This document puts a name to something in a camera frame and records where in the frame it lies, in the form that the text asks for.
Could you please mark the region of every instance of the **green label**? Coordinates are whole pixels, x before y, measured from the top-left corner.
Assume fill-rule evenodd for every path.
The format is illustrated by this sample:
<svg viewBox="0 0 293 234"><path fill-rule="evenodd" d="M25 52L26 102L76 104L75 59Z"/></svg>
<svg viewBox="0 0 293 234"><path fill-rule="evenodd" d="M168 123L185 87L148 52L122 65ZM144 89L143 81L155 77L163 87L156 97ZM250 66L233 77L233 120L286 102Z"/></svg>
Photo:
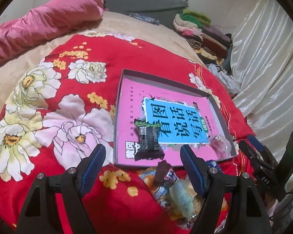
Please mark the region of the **green label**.
<svg viewBox="0 0 293 234"><path fill-rule="evenodd" d="M208 129L207 129L207 126L206 126L206 123L205 123L205 120L203 117L200 117L200 121L202 123L202 127L203 127L203 130L205 133L208 133Z"/></svg>

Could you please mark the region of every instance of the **green cloth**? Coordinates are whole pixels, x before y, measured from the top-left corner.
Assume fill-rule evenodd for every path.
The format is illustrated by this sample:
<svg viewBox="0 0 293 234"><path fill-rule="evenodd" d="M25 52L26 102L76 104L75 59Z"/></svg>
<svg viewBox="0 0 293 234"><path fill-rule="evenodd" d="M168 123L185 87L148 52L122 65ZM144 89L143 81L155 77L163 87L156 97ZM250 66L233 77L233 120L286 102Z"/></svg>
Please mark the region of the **green cloth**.
<svg viewBox="0 0 293 234"><path fill-rule="evenodd" d="M187 14L187 15L194 16L201 24L203 24L203 25L205 25L207 27L210 27L210 25L211 25L212 20L207 15L205 15L204 13L191 11L189 9L184 9L183 13Z"/></svg>
<svg viewBox="0 0 293 234"><path fill-rule="evenodd" d="M192 23L196 24L198 28L203 28L203 25L197 20L196 17L191 16L191 15L187 15L187 14L182 14L182 13L179 13L179 15L183 21L192 22Z"/></svg>

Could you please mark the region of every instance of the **beige bed sheet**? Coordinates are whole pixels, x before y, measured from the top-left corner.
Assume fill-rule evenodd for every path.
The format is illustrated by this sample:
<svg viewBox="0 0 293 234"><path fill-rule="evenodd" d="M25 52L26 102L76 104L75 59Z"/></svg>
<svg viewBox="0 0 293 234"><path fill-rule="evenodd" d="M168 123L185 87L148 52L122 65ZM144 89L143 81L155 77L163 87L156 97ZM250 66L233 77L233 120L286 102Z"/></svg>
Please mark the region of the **beige bed sheet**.
<svg viewBox="0 0 293 234"><path fill-rule="evenodd" d="M86 29L129 35L160 46L201 65L204 64L183 38L163 25L154 26L126 15L106 11L100 22L91 24L80 31ZM30 67L39 64L52 50L66 43L76 33L67 34L44 45L35 47L0 68L0 112L6 99L22 75Z"/></svg>

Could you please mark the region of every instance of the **purple cloth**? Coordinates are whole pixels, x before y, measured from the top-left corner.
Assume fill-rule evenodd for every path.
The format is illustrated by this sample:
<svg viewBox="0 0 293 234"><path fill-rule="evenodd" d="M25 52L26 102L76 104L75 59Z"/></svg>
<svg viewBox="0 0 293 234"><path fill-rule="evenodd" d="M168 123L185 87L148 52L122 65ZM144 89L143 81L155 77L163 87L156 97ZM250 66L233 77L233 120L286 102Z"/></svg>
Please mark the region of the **purple cloth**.
<svg viewBox="0 0 293 234"><path fill-rule="evenodd" d="M203 29L222 38L226 42L230 42L230 38L228 38L226 35L224 35L221 31L219 31L217 28L215 28L213 26L210 26L210 27L203 26Z"/></svg>

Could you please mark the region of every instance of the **curtain fold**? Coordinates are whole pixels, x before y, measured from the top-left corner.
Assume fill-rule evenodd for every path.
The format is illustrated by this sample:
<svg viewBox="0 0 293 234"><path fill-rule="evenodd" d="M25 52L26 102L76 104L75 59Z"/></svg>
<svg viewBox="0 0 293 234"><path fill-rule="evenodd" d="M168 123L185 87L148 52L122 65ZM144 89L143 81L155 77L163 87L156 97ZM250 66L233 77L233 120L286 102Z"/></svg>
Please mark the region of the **curtain fold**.
<svg viewBox="0 0 293 234"><path fill-rule="evenodd" d="M276 0L258 0L233 35L231 69L235 105L280 161L293 131L293 22Z"/></svg>

